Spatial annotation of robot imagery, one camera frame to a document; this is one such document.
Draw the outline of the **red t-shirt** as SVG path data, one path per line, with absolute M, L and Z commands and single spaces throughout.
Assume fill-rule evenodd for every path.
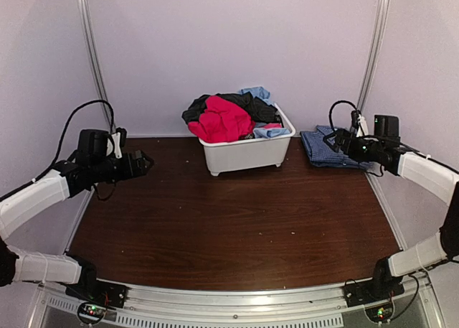
M 217 95 L 209 96 L 196 121 L 187 123 L 189 131 L 209 144 L 239 141 L 252 133 L 255 122 L 235 103 Z

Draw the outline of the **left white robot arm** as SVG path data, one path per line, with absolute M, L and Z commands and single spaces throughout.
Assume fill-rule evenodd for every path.
M 121 158 L 106 156 L 94 164 L 80 165 L 57 162 L 41 179 L 11 196 L 1 199 L 1 285 L 13 282 L 55 282 L 74 285 L 76 292 L 88 302 L 103 296 L 103 286 L 96 281 L 93 264 L 76 256 L 50 255 L 26 251 L 6 244 L 6 239 L 39 213 L 105 182 L 142 177 L 153 167 L 154 160 L 141 150 L 123 154 Z

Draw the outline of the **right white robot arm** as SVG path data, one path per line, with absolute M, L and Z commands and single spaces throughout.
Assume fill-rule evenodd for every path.
M 404 276 L 445 263 L 458 262 L 458 172 L 421 154 L 398 137 L 357 135 L 337 129 L 323 137 L 332 151 L 358 162 L 379 164 L 385 171 L 411 181 L 448 205 L 443 225 L 415 246 L 377 261 L 368 295 L 380 301 Z

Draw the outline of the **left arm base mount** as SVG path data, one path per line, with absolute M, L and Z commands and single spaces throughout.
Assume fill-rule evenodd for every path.
M 97 280 L 95 287 L 88 290 L 77 284 L 65 285 L 65 294 L 74 298 L 99 304 L 109 309 L 122 309 L 127 297 L 125 285 Z

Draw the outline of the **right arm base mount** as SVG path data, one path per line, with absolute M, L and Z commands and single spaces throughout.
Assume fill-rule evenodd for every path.
M 398 283 L 376 289 L 372 279 L 366 281 L 348 279 L 344 283 L 343 293 L 346 305 L 354 307 L 389 300 L 394 296 L 401 295 L 404 293 L 404 286 Z

